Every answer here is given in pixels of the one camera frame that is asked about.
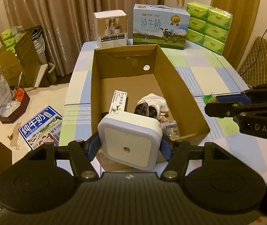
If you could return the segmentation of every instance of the power cord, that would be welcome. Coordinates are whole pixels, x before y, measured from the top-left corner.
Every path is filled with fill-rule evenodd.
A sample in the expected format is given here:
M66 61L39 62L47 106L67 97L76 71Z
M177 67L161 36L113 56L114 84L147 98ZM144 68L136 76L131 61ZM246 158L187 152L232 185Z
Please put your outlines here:
M267 31L267 28L266 28L266 30L265 30L265 32L264 32L264 34L263 34L263 36L261 37L261 39L260 39L260 43L259 43L259 47L258 47L258 51L257 51L257 55L256 55L256 58L255 58L255 60L254 60L254 62L253 62L253 64L251 64L251 66L250 67L248 67L247 68L247 70L244 72L244 73L242 73L240 76L242 77L255 63L256 63L256 60L257 60L257 58L258 58L258 55L259 55L259 51L260 51L260 46L261 46L261 42L262 42L262 40L263 40L263 37L264 37L264 35L266 34L266 31Z

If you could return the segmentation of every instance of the white cloth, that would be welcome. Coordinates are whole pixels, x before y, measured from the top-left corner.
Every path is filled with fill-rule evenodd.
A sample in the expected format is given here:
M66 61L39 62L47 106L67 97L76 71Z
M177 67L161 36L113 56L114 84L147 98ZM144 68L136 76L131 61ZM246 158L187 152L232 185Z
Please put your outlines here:
M167 105L167 101L160 96L157 96L153 93L144 96L142 99L138 101L138 105L146 102L149 106L153 106L157 110L157 120L160 120L163 116L165 116L169 112L169 107Z

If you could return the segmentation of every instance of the wooden tray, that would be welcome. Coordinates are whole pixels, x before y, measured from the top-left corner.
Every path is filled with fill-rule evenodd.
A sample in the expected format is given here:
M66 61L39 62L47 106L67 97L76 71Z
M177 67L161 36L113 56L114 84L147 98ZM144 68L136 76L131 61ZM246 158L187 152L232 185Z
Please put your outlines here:
M0 116L0 121L3 124L12 124L14 123L20 116L25 113L28 103L30 101L29 95L24 91L23 99L21 101L21 105L8 117L1 117Z

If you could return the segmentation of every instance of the table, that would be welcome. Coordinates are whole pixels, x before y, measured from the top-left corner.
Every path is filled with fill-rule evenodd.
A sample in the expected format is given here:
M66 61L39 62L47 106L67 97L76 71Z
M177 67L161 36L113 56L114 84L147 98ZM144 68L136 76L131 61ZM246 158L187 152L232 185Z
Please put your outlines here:
M60 145L75 139L87 140L91 132L90 87L93 51L96 42L84 43L78 56L66 94ZM248 89L234 68L220 56L206 48L186 41L184 50L162 48L187 84L201 109L211 131L200 145L213 141L246 163L267 181L267 140L239 133L238 125L230 118L208 117L204 112L203 95L239 93ZM99 169L97 160L93 163ZM190 163L188 172L201 165ZM166 163L156 166L162 171Z

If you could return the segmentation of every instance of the quilted chair cushion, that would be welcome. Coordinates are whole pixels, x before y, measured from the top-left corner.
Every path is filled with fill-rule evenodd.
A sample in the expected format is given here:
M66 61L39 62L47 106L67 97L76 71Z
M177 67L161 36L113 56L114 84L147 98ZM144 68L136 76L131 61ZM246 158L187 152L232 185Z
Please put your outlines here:
M242 76L246 84L250 86L267 83L267 40L262 39L258 52L260 40L261 36L256 37L246 59L238 70L240 75L244 73L254 63L258 53L255 64Z

